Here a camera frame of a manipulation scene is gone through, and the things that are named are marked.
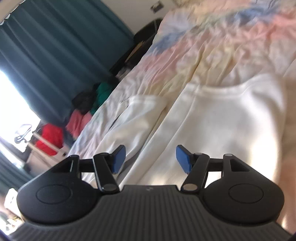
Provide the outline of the black sofa bench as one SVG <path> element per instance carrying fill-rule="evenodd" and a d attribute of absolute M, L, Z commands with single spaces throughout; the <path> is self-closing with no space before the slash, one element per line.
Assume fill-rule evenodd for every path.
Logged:
<path fill-rule="evenodd" d="M 162 20 L 157 18 L 151 21 L 133 36 L 132 47 L 111 67 L 112 75 L 117 75 L 123 68 L 132 69 L 139 63 L 152 45 Z"/>

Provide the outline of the red cloth on rack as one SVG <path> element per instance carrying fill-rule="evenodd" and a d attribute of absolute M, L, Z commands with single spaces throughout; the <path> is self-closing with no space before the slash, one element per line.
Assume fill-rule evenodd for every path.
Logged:
<path fill-rule="evenodd" d="M 48 123 L 42 126 L 41 131 L 41 137 L 43 137 L 49 143 L 58 149 L 63 147 L 63 129 L 61 127 Z M 57 151 L 51 149 L 41 140 L 38 140 L 35 146 L 49 156 L 54 156 L 57 154 Z"/>

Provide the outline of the pink folded garment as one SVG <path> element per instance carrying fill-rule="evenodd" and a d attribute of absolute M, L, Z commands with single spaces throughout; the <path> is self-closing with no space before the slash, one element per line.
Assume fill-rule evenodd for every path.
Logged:
<path fill-rule="evenodd" d="M 91 118 L 92 114 L 90 112 L 82 114 L 79 110 L 75 109 L 70 116 L 66 130 L 71 134 L 72 138 L 76 140 Z"/>

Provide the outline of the metal wall socket plate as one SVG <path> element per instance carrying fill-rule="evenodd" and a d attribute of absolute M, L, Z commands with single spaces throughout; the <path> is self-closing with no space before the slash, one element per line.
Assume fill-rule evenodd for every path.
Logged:
<path fill-rule="evenodd" d="M 162 9 L 164 7 L 163 3 L 161 1 L 157 1 L 156 3 L 154 3 L 150 9 L 156 13 L 157 11 L 159 11 L 160 9 Z"/>

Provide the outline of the green garment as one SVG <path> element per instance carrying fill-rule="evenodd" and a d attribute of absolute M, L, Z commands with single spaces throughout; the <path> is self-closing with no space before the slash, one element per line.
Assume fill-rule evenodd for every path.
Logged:
<path fill-rule="evenodd" d="M 95 89 L 95 99 L 93 102 L 93 106 L 90 109 L 90 113 L 92 115 L 94 115 L 97 109 L 99 109 L 99 107 L 102 106 L 102 104 L 108 99 L 116 86 L 116 83 L 111 82 L 101 82 L 98 85 L 98 87 Z"/>

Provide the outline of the pastel tie-dye bed sheet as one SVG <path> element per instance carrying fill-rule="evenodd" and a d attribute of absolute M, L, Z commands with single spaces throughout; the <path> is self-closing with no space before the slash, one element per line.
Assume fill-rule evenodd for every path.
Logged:
<path fill-rule="evenodd" d="M 70 154 L 94 156 L 130 104 L 163 107 L 154 133 L 187 84 L 225 88 L 260 74 L 285 83 L 276 183 L 295 185 L 295 1 L 204 1 L 168 13 L 149 51 L 96 111 Z"/>

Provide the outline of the cream white sweatshirt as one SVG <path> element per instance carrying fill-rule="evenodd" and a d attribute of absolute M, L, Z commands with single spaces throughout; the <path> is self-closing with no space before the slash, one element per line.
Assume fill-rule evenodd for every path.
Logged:
<path fill-rule="evenodd" d="M 154 133 L 163 107 L 130 104 L 93 154 L 126 147 L 135 162 L 121 185 L 180 186 L 186 174 L 176 159 L 178 145 L 212 158 L 233 154 L 278 182 L 286 99 L 285 83 L 272 74 L 225 88 L 189 83 Z"/>

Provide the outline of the teal window curtain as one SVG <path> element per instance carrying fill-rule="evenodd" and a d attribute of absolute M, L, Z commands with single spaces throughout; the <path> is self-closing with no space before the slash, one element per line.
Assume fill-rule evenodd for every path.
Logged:
<path fill-rule="evenodd" d="M 118 85 L 110 69 L 132 45 L 101 1 L 24 1 L 1 23 L 1 70 L 42 121 L 64 128 L 77 94 Z"/>

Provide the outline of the black garment pile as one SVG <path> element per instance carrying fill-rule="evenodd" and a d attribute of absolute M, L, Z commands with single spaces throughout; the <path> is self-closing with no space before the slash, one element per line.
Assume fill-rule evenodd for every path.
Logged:
<path fill-rule="evenodd" d="M 75 109 L 79 110 L 82 114 L 90 112 L 95 99 L 95 89 L 100 83 L 93 85 L 91 90 L 85 90 L 77 94 L 74 99 L 72 99 L 72 104 Z"/>

